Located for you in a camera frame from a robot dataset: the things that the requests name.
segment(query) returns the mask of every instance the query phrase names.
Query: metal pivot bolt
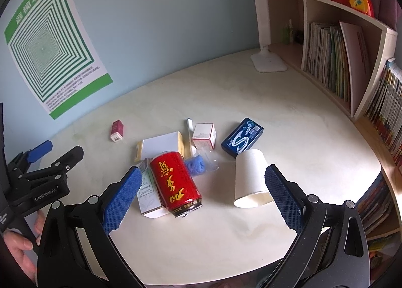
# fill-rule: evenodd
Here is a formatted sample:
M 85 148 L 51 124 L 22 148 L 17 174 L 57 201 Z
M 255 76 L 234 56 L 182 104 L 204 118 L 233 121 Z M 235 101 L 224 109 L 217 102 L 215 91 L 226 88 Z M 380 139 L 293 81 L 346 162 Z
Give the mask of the metal pivot bolt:
M 355 207 L 355 203 L 353 203 L 352 201 L 346 201 L 346 206 L 350 209 L 353 209 Z
M 60 202 L 56 201 L 52 204 L 52 209 L 57 209 L 60 206 Z
M 91 197 L 88 199 L 88 203 L 90 203 L 90 204 L 92 204 L 92 205 L 98 203 L 98 201 L 99 201 L 99 197 L 98 197 L 98 196 L 91 196 Z
M 311 203 L 318 203 L 318 197 L 315 196 L 315 195 L 309 195 L 309 196 L 308 196 L 308 200 L 309 200 Z

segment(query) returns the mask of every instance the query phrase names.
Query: lamp base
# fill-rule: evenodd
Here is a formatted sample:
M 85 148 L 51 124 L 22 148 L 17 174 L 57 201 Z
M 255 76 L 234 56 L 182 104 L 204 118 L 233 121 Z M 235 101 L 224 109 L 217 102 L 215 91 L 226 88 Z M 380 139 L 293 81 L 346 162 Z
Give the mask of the lamp base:
M 254 67 L 258 72 L 281 72 L 287 70 L 287 65 L 279 55 L 268 50 L 268 46 L 261 46 L 261 51 L 251 56 Z

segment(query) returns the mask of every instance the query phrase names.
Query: blue box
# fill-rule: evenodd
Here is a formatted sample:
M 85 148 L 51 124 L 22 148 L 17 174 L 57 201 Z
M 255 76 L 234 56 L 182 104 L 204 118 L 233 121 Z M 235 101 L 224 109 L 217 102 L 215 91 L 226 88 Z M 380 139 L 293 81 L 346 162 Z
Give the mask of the blue box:
M 233 157 L 237 157 L 253 146 L 263 133 L 264 128 L 249 118 L 245 118 L 237 128 L 221 143 L 222 149 Z

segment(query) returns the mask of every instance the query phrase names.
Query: paper cup rim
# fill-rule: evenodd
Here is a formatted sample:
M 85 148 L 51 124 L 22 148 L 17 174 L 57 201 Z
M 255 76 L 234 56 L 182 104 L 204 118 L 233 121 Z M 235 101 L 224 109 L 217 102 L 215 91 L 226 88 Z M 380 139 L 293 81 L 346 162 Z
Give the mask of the paper cup rim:
M 236 202 L 237 202 L 237 201 L 240 201 L 241 199 L 243 199 L 243 198 L 245 198 L 245 197 L 250 197 L 250 196 L 253 196 L 253 195 L 259 195 L 259 194 L 263 194 L 263 193 L 271 195 L 270 192 L 269 192 L 269 190 L 256 191 L 256 192 L 254 192 L 254 193 L 250 193 L 250 194 L 244 195 L 244 196 L 242 196 L 242 197 L 236 198 L 236 199 L 234 200 L 233 204 L 234 204 L 234 206 L 236 206 L 236 207 L 238 207 L 238 208 L 242 208 L 242 209 L 251 209 L 251 208 L 256 208 L 256 207 L 259 207 L 259 206 L 267 205 L 267 204 L 269 204 L 270 202 L 273 201 L 273 198 L 272 198 L 272 196 L 271 196 L 271 201 L 266 202 L 266 203 L 261 204 L 261 205 L 249 206 L 249 207 L 246 207 L 246 208 L 245 208 L 245 207 L 242 207 L 242 206 L 236 205 Z

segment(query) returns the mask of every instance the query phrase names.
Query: red soda can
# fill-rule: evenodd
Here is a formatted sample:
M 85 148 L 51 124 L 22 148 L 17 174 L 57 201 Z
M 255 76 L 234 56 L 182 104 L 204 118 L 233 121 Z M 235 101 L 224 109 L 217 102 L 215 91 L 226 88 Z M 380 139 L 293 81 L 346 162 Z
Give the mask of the red soda can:
M 174 217 L 185 217 L 202 206 L 201 194 L 179 152 L 164 152 L 150 162 L 164 206 Z

